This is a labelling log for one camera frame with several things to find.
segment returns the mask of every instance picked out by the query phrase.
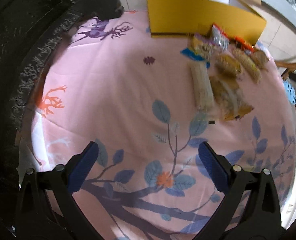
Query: snack bag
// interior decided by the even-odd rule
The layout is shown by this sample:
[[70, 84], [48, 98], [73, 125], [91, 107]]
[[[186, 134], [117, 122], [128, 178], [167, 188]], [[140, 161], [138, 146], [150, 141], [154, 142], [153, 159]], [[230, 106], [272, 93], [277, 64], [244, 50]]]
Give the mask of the snack bag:
[[251, 79], [258, 84], [261, 80], [261, 73], [257, 68], [256, 64], [252, 61], [252, 59], [245, 54], [241, 49], [236, 48], [235, 46], [231, 47], [231, 53], [234, 57], [243, 65], [245, 70], [250, 75]]
[[190, 62], [195, 103], [198, 110], [209, 112], [215, 104], [205, 61]]
[[224, 121], [242, 118], [254, 109], [244, 101], [242, 91], [235, 79], [223, 76], [211, 76], [209, 79]]
[[242, 73], [242, 68], [238, 60], [227, 54], [216, 55], [215, 66], [218, 71], [225, 76], [236, 78], [239, 74]]
[[262, 50], [257, 50], [254, 53], [251, 53], [249, 57], [252, 59], [252, 61], [257, 65], [257, 67], [260, 70], [264, 69], [268, 71], [265, 65], [269, 61], [269, 58], [266, 56], [266, 54]]
[[217, 25], [212, 25], [211, 39], [213, 42], [221, 47], [223, 50], [228, 49], [229, 39], [226, 33]]
[[200, 34], [195, 34], [193, 36], [190, 50], [195, 54], [202, 56], [208, 62], [210, 62], [210, 58], [213, 54], [222, 51], [219, 46], [216, 46], [212, 41], [202, 37]]
[[236, 47], [242, 49], [245, 52], [252, 53], [254, 52], [254, 46], [252, 46], [249, 42], [244, 39], [235, 36]]

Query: orange flower print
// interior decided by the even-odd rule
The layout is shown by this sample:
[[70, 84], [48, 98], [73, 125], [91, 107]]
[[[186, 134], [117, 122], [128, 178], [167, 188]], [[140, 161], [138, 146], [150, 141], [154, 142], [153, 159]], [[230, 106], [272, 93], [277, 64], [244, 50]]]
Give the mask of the orange flower print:
[[59, 97], [52, 97], [49, 94], [58, 90], [62, 90], [64, 92], [66, 92], [67, 87], [66, 86], [62, 86], [59, 88], [55, 88], [55, 89], [50, 89], [46, 95], [44, 95], [42, 97], [42, 101], [37, 104], [37, 106], [42, 110], [42, 117], [46, 117], [47, 114], [54, 114], [53, 111], [51, 111], [49, 108], [53, 107], [53, 108], [64, 108], [65, 106], [62, 105], [62, 101]]
[[170, 171], [163, 171], [162, 174], [157, 176], [157, 183], [158, 186], [172, 187], [174, 184], [173, 175], [170, 174]]

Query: orange deer print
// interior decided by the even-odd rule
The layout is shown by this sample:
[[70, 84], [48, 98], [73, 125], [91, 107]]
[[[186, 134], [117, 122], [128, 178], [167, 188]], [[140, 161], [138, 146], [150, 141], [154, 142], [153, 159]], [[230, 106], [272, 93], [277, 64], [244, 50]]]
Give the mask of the orange deer print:
[[46, 95], [44, 95], [42, 97], [42, 100], [37, 105], [42, 110], [42, 113], [41, 113], [42, 117], [46, 117], [47, 114], [54, 114], [54, 112], [49, 109], [50, 107], [53, 107], [53, 108], [64, 108], [65, 107], [62, 105], [62, 101], [59, 97], [52, 97], [49, 94], [52, 92], [55, 92], [55, 91], [59, 91], [59, 90], [66, 92], [66, 89], [67, 89], [66, 86], [62, 86], [62, 87], [55, 88], [55, 89], [50, 89], [46, 93]]

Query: blue gripper pad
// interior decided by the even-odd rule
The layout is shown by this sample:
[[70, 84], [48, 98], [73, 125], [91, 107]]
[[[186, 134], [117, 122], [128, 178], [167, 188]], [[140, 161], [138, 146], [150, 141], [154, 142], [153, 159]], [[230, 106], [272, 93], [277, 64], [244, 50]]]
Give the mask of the blue gripper pad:
[[227, 194], [229, 191], [229, 177], [214, 154], [216, 153], [212, 153], [204, 142], [199, 145], [198, 155], [202, 164], [205, 166], [217, 190]]
[[69, 193], [80, 190], [92, 166], [95, 164], [99, 154], [98, 145], [90, 142], [86, 149], [82, 152], [82, 158], [78, 161], [75, 168], [68, 176], [67, 189]]

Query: metal screw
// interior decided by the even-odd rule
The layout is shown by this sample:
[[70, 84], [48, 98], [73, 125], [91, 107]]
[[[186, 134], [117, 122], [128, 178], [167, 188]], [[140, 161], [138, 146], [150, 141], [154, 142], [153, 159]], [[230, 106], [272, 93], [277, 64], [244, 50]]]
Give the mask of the metal screw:
[[63, 171], [65, 168], [65, 165], [63, 164], [58, 164], [56, 167], [55, 167], [55, 170], [56, 171]]
[[26, 174], [31, 175], [31, 174], [33, 174], [34, 171], [35, 170], [33, 168], [29, 168], [29, 169], [27, 169]]
[[270, 174], [269, 169], [264, 169], [264, 174], [269, 175]]
[[234, 165], [232, 168], [233, 168], [233, 170], [236, 171], [236, 172], [241, 171], [241, 167], [240, 167], [239, 165]]

